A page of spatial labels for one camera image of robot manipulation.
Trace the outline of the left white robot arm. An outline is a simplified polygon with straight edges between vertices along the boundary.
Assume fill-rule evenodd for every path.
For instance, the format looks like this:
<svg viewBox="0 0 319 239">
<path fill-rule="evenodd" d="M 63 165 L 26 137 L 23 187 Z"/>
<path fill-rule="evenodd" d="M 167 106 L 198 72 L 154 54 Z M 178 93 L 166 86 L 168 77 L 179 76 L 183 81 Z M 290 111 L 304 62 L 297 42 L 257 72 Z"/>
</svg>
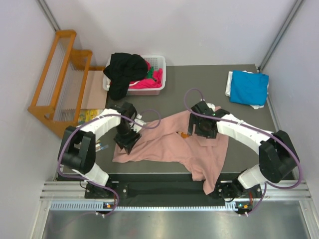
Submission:
<svg viewBox="0 0 319 239">
<path fill-rule="evenodd" d="M 137 113 L 130 103 L 104 109 L 101 114 L 79 126 L 69 126 L 65 129 L 58 154 L 58 174 L 65 178 L 75 178 L 87 181 L 101 197 L 119 195 L 110 183 L 110 176 L 96 163 L 96 143 L 109 130 L 116 128 L 116 143 L 130 152 L 140 139 L 140 131 L 147 127 L 142 115 Z M 60 166 L 66 166 L 77 173 L 68 176 L 61 171 Z"/>
</svg>

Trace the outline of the pink t shirt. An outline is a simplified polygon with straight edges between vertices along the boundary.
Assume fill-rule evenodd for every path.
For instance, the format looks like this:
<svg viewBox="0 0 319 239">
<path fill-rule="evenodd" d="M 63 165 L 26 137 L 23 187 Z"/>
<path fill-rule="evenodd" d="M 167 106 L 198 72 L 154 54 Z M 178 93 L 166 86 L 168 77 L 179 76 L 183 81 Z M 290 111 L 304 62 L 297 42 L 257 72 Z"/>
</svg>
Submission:
<svg viewBox="0 0 319 239">
<path fill-rule="evenodd" d="M 222 134 L 215 139 L 196 134 L 186 136 L 189 117 L 189 111 L 182 111 L 150 122 L 149 129 L 140 131 L 142 136 L 130 154 L 116 146 L 113 162 L 178 162 L 192 174 L 194 181 L 203 181 L 206 195 L 212 193 L 224 166 L 229 138 Z"/>
</svg>

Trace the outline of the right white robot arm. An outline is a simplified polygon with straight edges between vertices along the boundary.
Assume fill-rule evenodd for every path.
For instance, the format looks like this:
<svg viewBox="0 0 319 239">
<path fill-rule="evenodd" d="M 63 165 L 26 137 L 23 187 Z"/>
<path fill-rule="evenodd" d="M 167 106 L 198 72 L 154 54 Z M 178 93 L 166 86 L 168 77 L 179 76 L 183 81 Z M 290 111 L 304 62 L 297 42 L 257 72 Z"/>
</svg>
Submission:
<svg viewBox="0 0 319 239">
<path fill-rule="evenodd" d="M 224 109 L 216 110 L 204 100 L 189 111 L 189 135 L 205 138 L 225 135 L 249 147 L 259 157 L 257 165 L 241 172 L 228 186 L 230 198 L 244 197 L 251 188 L 265 182 L 279 183 L 300 163 L 289 135 L 282 130 L 271 132 L 253 127 Z"/>
</svg>

